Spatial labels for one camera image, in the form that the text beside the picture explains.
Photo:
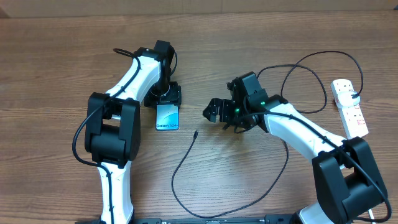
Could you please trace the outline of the Samsung Galaxy smartphone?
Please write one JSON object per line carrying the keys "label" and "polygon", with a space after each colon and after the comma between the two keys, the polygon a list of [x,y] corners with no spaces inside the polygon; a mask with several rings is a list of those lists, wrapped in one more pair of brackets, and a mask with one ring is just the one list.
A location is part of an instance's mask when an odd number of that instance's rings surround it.
{"label": "Samsung Galaxy smartphone", "polygon": [[176,105],[157,105],[156,130],[172,131],[179,128],[179,113]]}

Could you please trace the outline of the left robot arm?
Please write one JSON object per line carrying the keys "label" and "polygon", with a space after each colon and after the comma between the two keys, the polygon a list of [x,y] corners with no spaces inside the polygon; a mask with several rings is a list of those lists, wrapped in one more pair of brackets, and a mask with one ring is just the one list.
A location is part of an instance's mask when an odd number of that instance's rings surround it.
{"label": "left robot arm", "polygon": [[101,177],[103,211],[97,223],[132,223],[131,166],[141,143],[141,106],[156,110],[155,128],[179,128],[182,90],[171,81],[177,53],[170,42],[158,40],[153,49],[115,49],[132,64],[120,81],[88,100],[85,150]]}

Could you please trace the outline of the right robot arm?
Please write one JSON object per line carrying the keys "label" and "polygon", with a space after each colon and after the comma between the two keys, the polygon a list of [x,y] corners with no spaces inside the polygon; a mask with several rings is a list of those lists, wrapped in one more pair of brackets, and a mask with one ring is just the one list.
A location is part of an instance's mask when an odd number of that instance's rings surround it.
{"label": "right robot arm", "polygon": [[382,203],[386,204],[387,215],[377,222],[390,219],[387,189],[363,138],[346,139],[326,131],[282,96],[269,96],[252,72],[235,78],[227,88],[232,98],[211,99],[203,110],[207,120],[234,128],[259,126],[312,164],[317,201],[291,215],[290,223],[363,221],[363,213]]}

